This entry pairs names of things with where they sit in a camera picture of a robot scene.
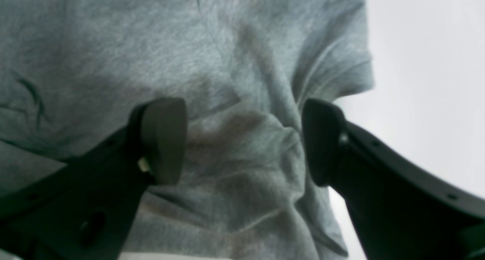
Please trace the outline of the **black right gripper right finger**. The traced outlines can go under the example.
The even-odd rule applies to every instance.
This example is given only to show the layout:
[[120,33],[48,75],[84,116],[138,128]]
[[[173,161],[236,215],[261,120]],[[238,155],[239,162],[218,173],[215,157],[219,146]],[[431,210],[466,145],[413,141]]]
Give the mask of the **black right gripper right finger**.
[[369,260],[483,260],[485,203],[431,175],[345,119],[330,102],[302,111],[315,185],[345,201]]

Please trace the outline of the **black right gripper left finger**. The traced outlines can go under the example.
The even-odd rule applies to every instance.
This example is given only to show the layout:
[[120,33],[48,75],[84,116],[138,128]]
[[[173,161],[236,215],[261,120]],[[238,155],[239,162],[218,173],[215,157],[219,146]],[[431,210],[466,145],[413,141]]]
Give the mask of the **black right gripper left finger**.
[[22,260],[116,260],[151,185],[180,180],[188,133],[182,98],[137,106],[82,157],[1,199],[1,251]]

